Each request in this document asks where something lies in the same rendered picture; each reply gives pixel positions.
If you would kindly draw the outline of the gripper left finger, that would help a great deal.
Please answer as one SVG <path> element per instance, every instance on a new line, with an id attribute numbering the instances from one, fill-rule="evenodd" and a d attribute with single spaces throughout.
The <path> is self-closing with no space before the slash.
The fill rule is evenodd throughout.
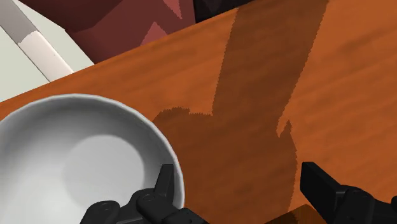
<path id="1" fill-rule="evenodd" d="M 120 206 L 113 200 L 92 204 L 80 224 L 209 224 L 188 208 L 173 205 L 174 166 L 162 165 L 154 188 L 138 190 Z"/>

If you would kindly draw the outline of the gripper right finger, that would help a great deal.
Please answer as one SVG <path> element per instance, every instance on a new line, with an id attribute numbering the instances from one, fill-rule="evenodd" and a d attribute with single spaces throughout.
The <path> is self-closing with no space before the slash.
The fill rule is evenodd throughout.
<path id="1" fill-rule="evenodd" d="M 300 191 L 327 224 L 397 224 L 397 195 L 390 203 L 341 185 L 314 162 L 303 162 Z"/>

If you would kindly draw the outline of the white bowl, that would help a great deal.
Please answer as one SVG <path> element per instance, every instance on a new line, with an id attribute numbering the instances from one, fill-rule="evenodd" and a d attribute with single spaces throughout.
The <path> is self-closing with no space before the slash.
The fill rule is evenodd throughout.
<path id="1" fill-rule="evenodd" d="M 0 224 L 80 224 L 92 204 L 154 187 L 164 164 L 183 207 L 178 158 L 138 111 L 86 94 L 28 103 L 0 120 Z"/>

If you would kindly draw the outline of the orange wooden table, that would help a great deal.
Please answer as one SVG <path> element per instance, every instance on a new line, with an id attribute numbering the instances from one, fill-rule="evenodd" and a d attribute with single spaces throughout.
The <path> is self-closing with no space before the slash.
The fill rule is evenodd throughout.
<path id="1" fill-rule="evenodd" d="M 186 205 L 213 224 L 298 208 L 300 164 L 397 195 L 397 0 L 255 0 L 0 103 L 136 108 L 173 145 Z"/>

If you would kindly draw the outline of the red patterned robot stand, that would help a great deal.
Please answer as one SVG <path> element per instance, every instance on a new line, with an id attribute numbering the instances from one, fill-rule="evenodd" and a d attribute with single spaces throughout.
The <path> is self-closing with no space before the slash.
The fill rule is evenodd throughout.
<path id="1" fill-rule="evenodd" d="M 193 0 L 20 0 L 98 63 L 195 23 Z"/>

